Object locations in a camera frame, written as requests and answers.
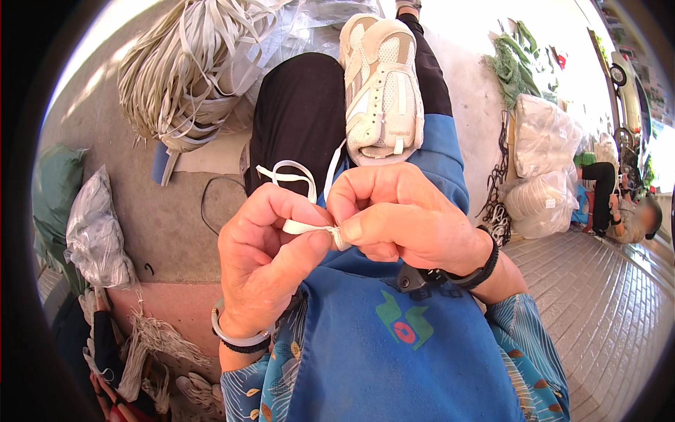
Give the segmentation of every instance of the green bag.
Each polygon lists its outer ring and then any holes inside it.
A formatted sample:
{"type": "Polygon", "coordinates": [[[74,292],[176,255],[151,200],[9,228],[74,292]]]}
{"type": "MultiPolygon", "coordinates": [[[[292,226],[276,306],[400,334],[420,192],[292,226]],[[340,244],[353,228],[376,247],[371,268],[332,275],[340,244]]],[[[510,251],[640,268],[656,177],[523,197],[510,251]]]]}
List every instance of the green bag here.
{"type": "Polygon", "coordinates": [[[75,296],[84,293],[86,281],[73,263],[65,262],[63,252],[70,207],[82,187],[82,155],[85,151],[72,151],[63,144],[42,150],[33,171],[31,191],[34,249],[47,265],[61,270],[75,296]]]}

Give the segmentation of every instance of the black wristband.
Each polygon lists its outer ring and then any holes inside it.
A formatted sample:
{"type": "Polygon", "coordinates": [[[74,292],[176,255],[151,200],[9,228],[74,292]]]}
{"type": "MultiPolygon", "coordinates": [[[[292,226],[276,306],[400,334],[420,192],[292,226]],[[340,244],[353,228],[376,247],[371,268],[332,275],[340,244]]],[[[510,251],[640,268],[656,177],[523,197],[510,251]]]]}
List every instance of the black wristband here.
{"type": "MultiPolygon", "coordinates": [[[[487,227],[483,226],[482,224],[477,228],[490,234],[490,231],[487,229],[487,227]]],[[[495,270],[495,267],[497,266],[497,260],[500,257],[500,249],[497,246],[497,242],[495,242],[494,238],[492,238],[492,235],[490,235],[490,239],[492,239],[492,252],[490,253],[490,257],[487,259],[487,262],[482,268],[478,268],[476,271],[466,277],[460,277],[459,275],[448,273],[448,276],[451,280],[466,280],[465,282],[459,283],[453,281],[455,285],[463,289],[472,290],[478,287],[482,282],[487,280],[492,275],[492,271],[495,270]]]]}
{"type": "Polygon", "coordinates": [[[259,342],[258,344],[254,344],[253,346],[246,346],[246,347],[235,346],[234,344],[230,344],[223,339],[220,339],[220,341],[222,341],[223,344],[225,344],[228,349],[230,349],[234,352],[251,354],[251,353],[259,352],[261,350],[268,349],[270,343],[272,343],[272,336],[269,336],[268,338],[264,339],[262,342],[259,342]]]}

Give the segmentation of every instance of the black cable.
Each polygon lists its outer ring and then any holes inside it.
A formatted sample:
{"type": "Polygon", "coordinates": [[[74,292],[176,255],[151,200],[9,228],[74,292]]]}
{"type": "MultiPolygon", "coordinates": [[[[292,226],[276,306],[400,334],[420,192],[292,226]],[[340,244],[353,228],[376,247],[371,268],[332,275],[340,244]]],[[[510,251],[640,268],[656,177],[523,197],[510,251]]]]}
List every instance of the black cable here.
{"type": "Polygon", "coordinates": [[[210,231],[212,231],[216,236],[218,236],[219,233],[218,233],[213,227],[211,227],[211,226],[209,225],[209,223],[207,223],[206,219],[204,218],[204,198],[206,197],[207,189],[209,188],[209,185],[211,184],[211,182],[212,182],[213,180],[216,180],[216,179],[227,179],[227,180],[230,180],[230,181],[232,181],[232,182],[235,182],[235,183],[238,184],[239,186],[243,187],[243,188],[244,188],[244,191],[246,191],[246,187],[245,187],[244,184],[241,183],[239,180],[234,180],[233,178],[228,177],[228,176],[216,176],[216,177],[210,179],[210,180],[207,182],[207,185],[204,186],[204,190],[202,191],[202,200],[201,200],[200,206],[199,206],[199,208],[200,208],[200,213],[201,213],[201,215],[202,215],[202,221],[204,222],[204,224],[206,224],[206,226],[209,228],[210,231]]]}
{"type": "Polygon", "coordinates": [[[499,151],[502,154],[502,160],[495,165],[492,169],[492,172],[487,176],[487,189],[488,196],[485,205],[483,208],[476,214],[478,217],[483,211],[485,216],[483,217],[483,222],[490,223],[493,216],[496,213],[499,213],[501,210],[504,210],[504,218],[506,218],[506,224],[504,227],[504,235],[501,239],[495,239],[499,246],[504,246],[511,240],[511,217],[506,213],[506,207],[499,200],[499,192],[497,186],[504,183],[506,178],[506,173],[508,172],[508,144],[506,143],[506,132],[508,129],[508,122],[510,116],[508,111],[502,110],[502,131],[499,134],[499,151]]]}

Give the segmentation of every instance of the red object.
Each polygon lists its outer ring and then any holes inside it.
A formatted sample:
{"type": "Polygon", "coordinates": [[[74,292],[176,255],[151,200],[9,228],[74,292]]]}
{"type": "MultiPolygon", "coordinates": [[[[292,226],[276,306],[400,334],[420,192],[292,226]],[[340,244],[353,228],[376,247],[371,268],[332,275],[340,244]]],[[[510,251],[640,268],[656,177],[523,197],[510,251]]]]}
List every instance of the red object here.
{"type": "MultiPolygon", "coordinates": [[[[157,418],[150,417],[146,415],[145,413],[141,412],[137,408],[134,407],[133,404],[127,403],[126,400],[124,401],[124,405],[131,413],[134,414],[136,419],[138,419],[138,422],[156,422],[157,418]]],[[[127,419],[124,417],[122,412],[119,411],[117,406],[113,405],[110,407],[110,422],[127,422],[127,419]]]]}
{"type": "Polygon", "coordinates": [[[560,69],[565,70],[565,63],[567,63],[567,53],[562,53],[558,55],[558,65],[560,69]]]}

